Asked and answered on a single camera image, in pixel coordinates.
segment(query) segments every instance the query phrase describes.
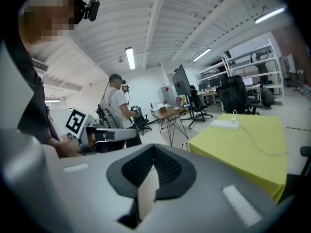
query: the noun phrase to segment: large monitor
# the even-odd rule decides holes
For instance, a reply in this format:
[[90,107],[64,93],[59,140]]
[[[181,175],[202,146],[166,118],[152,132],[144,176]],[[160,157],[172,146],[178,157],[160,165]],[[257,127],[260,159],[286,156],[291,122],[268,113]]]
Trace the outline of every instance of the large monitor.
[[207,88],[207,86],[208,86],[208,83],[206,82],[206,83],[201,83],[201,84],[199,84],[199,90],[205,90],[206,88]]
[[176,70],[176,73],[172,77],[172,81],[177,95],[181,96],[190,93],[190,84],[182,65]]
[[222,74],[222,75],[219,75],[218,77],[216,77],[214,79],[209,80],[210,87],[220,86],[220,80],[222,78],[225,78],[225,75]]

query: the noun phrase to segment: ceiling light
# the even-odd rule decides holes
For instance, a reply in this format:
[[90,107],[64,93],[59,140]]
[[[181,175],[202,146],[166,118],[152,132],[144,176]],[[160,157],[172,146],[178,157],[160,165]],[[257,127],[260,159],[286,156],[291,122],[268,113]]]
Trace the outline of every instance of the ceiling light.
[[206,49],[203,53],[201,53],[198,57],[196,57],[192,62],[196,62],[198,59],[200,59],[204,54],[211,51],[211,49]]
[[60,99],[47,99],[45,100],[46,103],[59,103],[61,100]]
[[135,62],[134,62],[134,53],[133,53],[133,48],[126,48],[125,49],[128,64],[130,65],[131,70],[135,69]]
[[261,17],[259,17],[258,19],[256,19],[256,20],[255,20],[255,23],[256,23],[256,24],[257,24],[257,23],[260,23],[260,22],[262,22],[262,21],[264,21],[264,20],[266,20],[266,19],[268,19],[268,18],[271,18],[271,17],[273,17],[273,16],[275,16],[275,15],[277,15],[277,14],[282,13],[284,10],[285,10],[285,8],[279,8],[279,9],[273,10],[273,11],[271,11],[271,12],[269,12],[269,13],[267,13],[267,14],[261,16]]

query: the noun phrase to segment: black office chair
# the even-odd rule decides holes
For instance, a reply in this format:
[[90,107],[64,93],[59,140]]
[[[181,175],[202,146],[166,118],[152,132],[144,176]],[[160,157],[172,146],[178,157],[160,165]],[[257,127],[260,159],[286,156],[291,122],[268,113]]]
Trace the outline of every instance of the black office chair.
[[286,184],[282,196],[278,203],[284,201],[287,197],[295,195],[301,190],[306,189],[306,185],[310,185],[311,180],[311,147],[303,146],[300,148],[300,155],[307,157],[307,161],[300,173],[296,174],[287,174]]
[[147,119],[148,114],[145,114],[145,117],[146,117],[146,119],[145,119],[143,117],[143,115],[141,114],[141,108],[140,107],[138,107],[138,110],[139,110],[139,116],[134,117],[134,124],[135,124],[138,131],[142,130],[142,135],[144,135],[145,130],[152,131],[152,128],[150,128],[149,126],[146,126],[146,124],[149,122],[149,120]]
[[216,93],[222,101],[226,113],[231,114],[236,110],[238,114],[255,115],[256,108],[262,106],[257,104],[256,100],[252,100],[248,97],[244,82],[242,80],[241,83],[242,78],[240,77],[240,79],[239,77],[235,76],[221,79],[221,86],[216,88]]
[[259,115],[259,113],[256,112],[256,108],[260,108],[262,106],[260,106],[260,105],[253,106],[253,104],[258,104],[260,102],[258,100],[258,95],[260,93],[258,92],[258,93],[252,94],[252,96],[255,96],[255,99],[249,98],[242,77],[239,75],[236,75],[236,76],[233,76],[233,78],[235,78],[237,81],[237,87],[240,89],[242,100],[243,100],[243,103],[244,103],[246,110],[247,110],[244,114],[252,114],[252,115],[257,114],[257,115]]
[[210,116],[211,118],[213,118],[213,115],[207,114],[206,112],[203,113],[203,111],[205,109],[207,109],[207,107],[210,106],[210,103],[206,103],[206,105],[203,105],[196,90],[192,90],[191,91],[190,102],[192,104],[194,104],[194,106],[192,107],[193,111],[194,112],[199,112],[200,114],[196,114],[196,115],[193,114],[194,118],[193,118],[192,123],[189,125],[189,128],[191,127],[191,125],[195,121],[200,121],[201,120],[201,121],[205,122],[204,116]]

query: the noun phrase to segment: computer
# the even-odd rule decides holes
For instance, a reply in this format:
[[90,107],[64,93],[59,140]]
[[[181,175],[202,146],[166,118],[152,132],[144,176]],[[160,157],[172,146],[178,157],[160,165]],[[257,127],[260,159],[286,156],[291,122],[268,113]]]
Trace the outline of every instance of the computer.
[[245,87],[252,87],[253,86],[253,78],[243,79]]
[[208,86],[208,83],[201,83],[201,84],[199,84],[199,90],[200,91],[205,90],[205,88],[207,88],[207,86]]
[[214,87],[214,86],[220,86],[220,78],[214,78],[209,80],[209,85],[210,87]]
[[172,77],[172,82],[175,86],[177,95],[181,96],[191,92],[190,84],[182,65],[176,70],[176,73]]

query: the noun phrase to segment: yellow table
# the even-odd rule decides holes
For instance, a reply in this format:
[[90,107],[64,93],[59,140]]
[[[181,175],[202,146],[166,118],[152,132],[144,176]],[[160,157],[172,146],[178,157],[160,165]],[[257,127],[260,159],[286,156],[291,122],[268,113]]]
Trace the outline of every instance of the yellow table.
[[[280,120],[276,116],[236,115],[239,129],[207,127],[189,141],[193,153],[227,163],[252,180],[278,201],[285,187],[287,154]],[[218,120],[231,120],[232,114],[222,114]]]

